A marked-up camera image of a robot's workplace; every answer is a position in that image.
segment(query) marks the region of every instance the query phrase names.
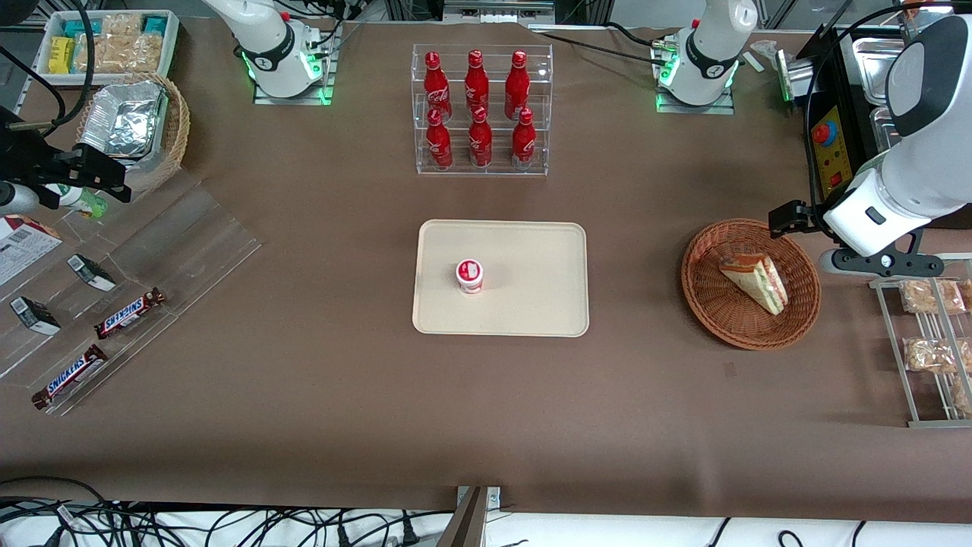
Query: wicker basket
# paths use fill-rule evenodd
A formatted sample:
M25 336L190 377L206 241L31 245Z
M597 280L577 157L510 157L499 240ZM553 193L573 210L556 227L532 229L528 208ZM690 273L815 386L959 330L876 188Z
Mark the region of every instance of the wicker basket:
M182 158L186 154L186 145L189 142L189 105L176 88L167 78L163 78L155 73L143 72L129 74L122 81L123 84L137 84L139 82L151 81L163 86L169 96L169 106L165 112L165 125L162 128L161 148L165 152L160 164L152 170L132 168L125 176L125 185L135 192L145 192L168 180L181 168ZM92 100L87 102L85 110L82 112L81 124L78 126L78 140L85 130L87 116L91 112Z
M772 315L719 271L735 253L773 259L789 304ZM745 349L780 349L802 339L820 313L820 280L814 262L789 237L770 238L766 223L736 218L707 226L685 249L681 286L689 307L713 334Z

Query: yellow snack package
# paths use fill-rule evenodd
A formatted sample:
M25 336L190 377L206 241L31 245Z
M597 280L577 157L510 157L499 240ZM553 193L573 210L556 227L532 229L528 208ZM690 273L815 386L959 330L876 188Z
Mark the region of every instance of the yellow snack package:
M51 74L67 74L71 71L71 59L74 58L74 39L64 36L51 38L51 58L48 59L48 72Z

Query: red and white cup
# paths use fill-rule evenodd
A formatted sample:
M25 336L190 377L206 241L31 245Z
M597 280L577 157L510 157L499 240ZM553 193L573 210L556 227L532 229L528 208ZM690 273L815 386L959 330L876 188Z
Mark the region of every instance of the red and white cup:
M483 267L477 261L467 258L456 266L456 279L464 293L475 294L483 288Z

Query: control panel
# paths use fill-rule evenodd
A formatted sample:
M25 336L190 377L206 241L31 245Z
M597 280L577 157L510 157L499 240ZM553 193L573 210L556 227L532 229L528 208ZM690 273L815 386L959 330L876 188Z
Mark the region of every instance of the control panel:
M821 195L826 200L834 188L853 179L848 148L844 142L841 119L837 107L811 129L811 140L816 152L816 173L820 180Z

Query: beige tray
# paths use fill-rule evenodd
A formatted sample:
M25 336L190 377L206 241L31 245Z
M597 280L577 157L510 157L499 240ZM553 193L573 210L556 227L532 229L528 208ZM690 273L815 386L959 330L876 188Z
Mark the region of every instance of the beige tray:
M456 265L483 266L459 289ZM419 230L412 324L425 334L554 336L587 331L587 237L564 222L430 220Z

